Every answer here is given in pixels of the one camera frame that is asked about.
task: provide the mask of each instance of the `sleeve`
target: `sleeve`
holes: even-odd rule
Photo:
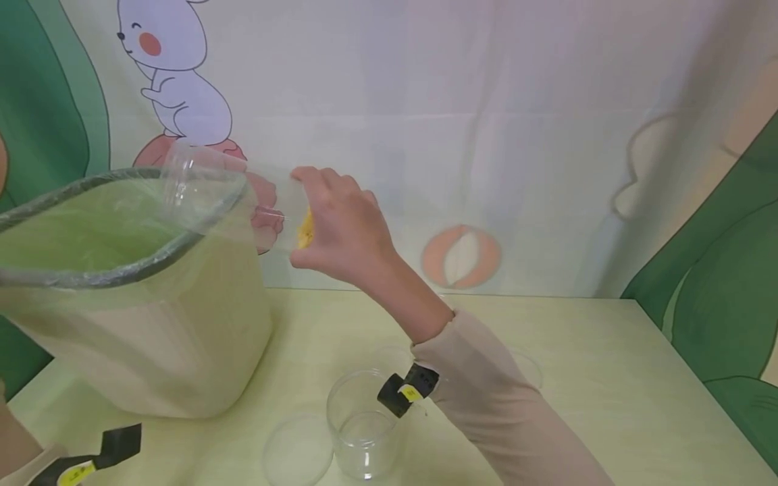
[[[38,454],[30,462],[23,464],[21,468],[11,473],[9,476],[0,477],[0,486],[28,486],[38,474],[49,467],[51,463],[60,457],[67,456],[65,448],[54,444]]]
[[[43,469],[63,457],[61,446],[43,450],[5,403],[0,379],[0,486],[27,486]]]
[[[440,374],[433,401],[504,484],[613,484],[505,345],[472,315],[456,311],[443,332],[412,351],[420,365]]]

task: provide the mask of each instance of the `tabletop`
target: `tabletop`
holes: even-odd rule
[[[205,420],[118,410],[54,360],[13,400],[43,443],[97,453],[100,433],[142,422],[141,453],[90,486],[269,484],[261,458],[286,418],[324,413],[333,383],[371,350],[408,341],[359,292],[269,289],[275,331],[253,379],[226,413]],[[452,295],[516,353],[531,357],[542,393],[616,484],[778,484],[776,476],[637,303],[629,300]],[[376,484],[500,484],[478,451],[429,400],[414,414],[401,464]],[[318,483],[353,484],[333,462]]]

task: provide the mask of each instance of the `hand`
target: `hand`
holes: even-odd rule
[[[376,197],[351,176],[298,167],[314,218],[314,240],[289,258],[362,289],[400,324],[414,343],[437,336],[454,318],[443,300],[394,249]]]
[[[295,268],[320,271],[362,290],[399,259],[375,195],[333,169],[298,167],[314,218],[310,246],[292,252]]]

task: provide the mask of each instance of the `cartoon backdrop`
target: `cartoon backdrop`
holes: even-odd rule
[[[333,166],[441,291],[634,277],[624,295],[775,467],[775,122],[746,149],[778,108],[777,20],[771,0],[5,0],[0,205],[177,138],[252,184],[257,163]],[[258,261],[268,286],[339,288]],[[47,356],[0,333],[14,393]]]
[[[333,166],[454,292],[618,296],[661,246],[639,233],[667,232],[778,46],[770,0],[61,4],[102,85],[112,168],[161,163],[182,137],[249,174]],[[270,286],[340,288],[261,261]]]

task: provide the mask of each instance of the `white curtain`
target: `white curtain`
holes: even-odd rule
[[[117,39],[117,0],[61,3],[100,77],[112,167],[128,166],[163,127]],[[402,254],[457,292],[618,295],[778,52],[773,0],[191,7],[208,40],[196,71],[229,104],[248,166],[351,173],[376,191]],[[160,12],[156,28],[176,28]],[[457,225],[483,233],[437,240],[436,259],[428,243]],[[260,259],[268,286],[340,288],[283,253]]]

